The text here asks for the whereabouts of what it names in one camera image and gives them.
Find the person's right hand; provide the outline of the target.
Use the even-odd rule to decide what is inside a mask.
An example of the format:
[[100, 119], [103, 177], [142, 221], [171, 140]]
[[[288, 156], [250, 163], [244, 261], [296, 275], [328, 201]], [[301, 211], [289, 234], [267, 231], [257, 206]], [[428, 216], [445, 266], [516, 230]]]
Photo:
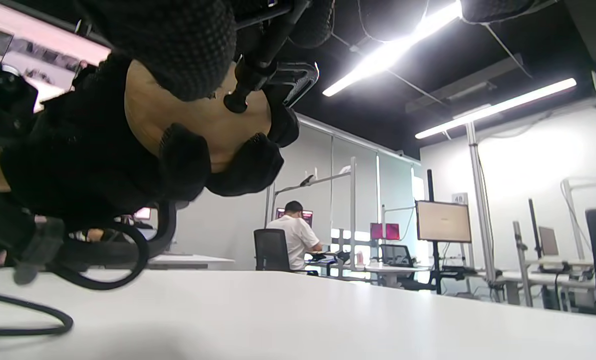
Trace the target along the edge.
[[[455, 19], [487, 24], [516, 18], [532, 0], [458, 0], [421, 18], [410, 35], [389, 40], [370, 60], [382, 59], [373, 72], [391, 65], [414, 44]], [[159, 85], [183, 101], [194, 101], [218, 88], [237, 52], [238, 19], [259, 24], [254, 12], [277, 10], [265, 0], [77, 0], [112, 50], [137, 60]]]

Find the person's left hand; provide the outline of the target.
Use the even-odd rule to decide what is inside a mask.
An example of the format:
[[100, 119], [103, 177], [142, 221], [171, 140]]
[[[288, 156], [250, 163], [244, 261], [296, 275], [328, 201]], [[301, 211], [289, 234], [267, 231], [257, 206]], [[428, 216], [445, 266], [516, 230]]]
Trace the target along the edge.
[[263, 191], [300, 123], [271, 88], [250, 94], [243, 113], [229, 111], [235, 68], [211, 95], [185, 102], [139, 61], [110, 55], [76, 89], [46, 101], [28, 137], [0, 152], [0, 191], [65, 220], [192, 202], [203, 191]]

